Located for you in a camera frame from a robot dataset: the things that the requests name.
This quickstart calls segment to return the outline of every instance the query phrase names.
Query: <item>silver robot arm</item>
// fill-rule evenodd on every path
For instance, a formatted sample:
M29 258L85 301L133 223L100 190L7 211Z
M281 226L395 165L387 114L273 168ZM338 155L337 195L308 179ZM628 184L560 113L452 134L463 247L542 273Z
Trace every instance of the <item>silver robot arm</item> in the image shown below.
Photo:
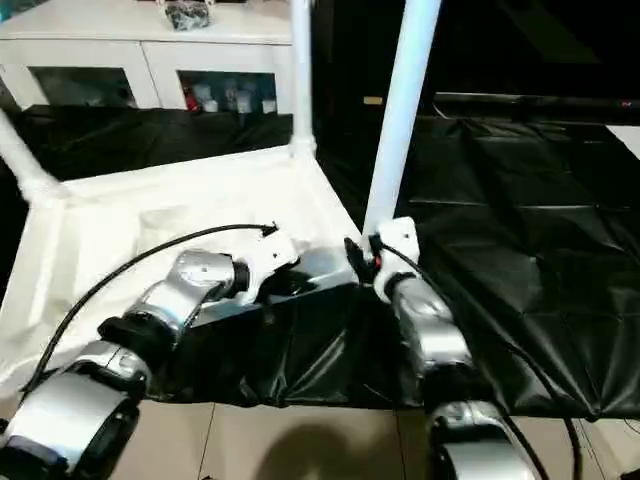
M252 303L266 278L297 260L281 231L238 261L183 252L122 317L103 322L100 340L27 395L0 437L0 478L108 478L135 430L153 375L201 305L232 298Z
M434 478L533 480L451 310L419 272L384 248L390 246L417 263L420 249L413 220L388 222L371 240L378 264L374 290L393 307L432 420Z

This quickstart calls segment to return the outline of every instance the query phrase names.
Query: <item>tile floor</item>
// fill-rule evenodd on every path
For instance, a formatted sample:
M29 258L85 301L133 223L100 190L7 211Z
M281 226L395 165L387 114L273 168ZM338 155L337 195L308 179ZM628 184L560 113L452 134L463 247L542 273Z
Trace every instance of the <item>tile floor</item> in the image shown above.
M15 401L0 402L0 416ZM142 418L114 480L425 480L425 417L341 408L165 405ZM568 479L562 422L517 419L552 479ZM585 480L603 480L585 446Z

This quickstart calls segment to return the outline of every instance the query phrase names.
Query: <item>white pole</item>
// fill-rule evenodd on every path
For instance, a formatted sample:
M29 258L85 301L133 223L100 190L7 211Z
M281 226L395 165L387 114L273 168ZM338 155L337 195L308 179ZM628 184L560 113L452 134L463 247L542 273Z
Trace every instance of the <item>white pole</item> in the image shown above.
M315 153L311 123L311 0L291 0L294 106L293 154Z
M382 122L363 234L395 213L442 0L407 0Z
M27 202L46 197L66 196L64 187L45 172L0 109L0 157L18 179L18 187Z

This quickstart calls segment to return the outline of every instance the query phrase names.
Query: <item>white tray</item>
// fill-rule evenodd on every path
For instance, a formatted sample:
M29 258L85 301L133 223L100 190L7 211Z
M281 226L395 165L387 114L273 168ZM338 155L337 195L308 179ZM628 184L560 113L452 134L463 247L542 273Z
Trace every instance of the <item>white tray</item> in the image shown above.
M20 388L70 306L105 274L169 239L217 225L275 222L305 250L296 267L320 288L355 280L345 236L360 233L315 159L289 147L66 182L67 200L32 203L0 310L0 397ZM143 261L105 288L72 323L50 363L60 366L106 318L162 279L178 252L239 254L257 231L194 239ZM200 324L238 313L222 305Z

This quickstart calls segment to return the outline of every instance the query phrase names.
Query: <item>black tarp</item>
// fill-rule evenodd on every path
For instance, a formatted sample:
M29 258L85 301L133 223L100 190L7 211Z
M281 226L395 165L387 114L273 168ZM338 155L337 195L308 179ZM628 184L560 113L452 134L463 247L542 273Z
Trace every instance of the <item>black tarp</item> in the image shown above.
M290 119L240 127L225 115L38 108L17 127L47 169L77 178L282 144ZM365 118L318 129L320 164L357 223L379 127ZM640 416L637 178L640 163L604 127L417 121L397 213L416 220L420 263L511 413ZM24 208L2 190L6 211ZM21 212L10 215L16 231ZM420 404L393 315L370 291L344 286L273 308L189 332L155 397Z

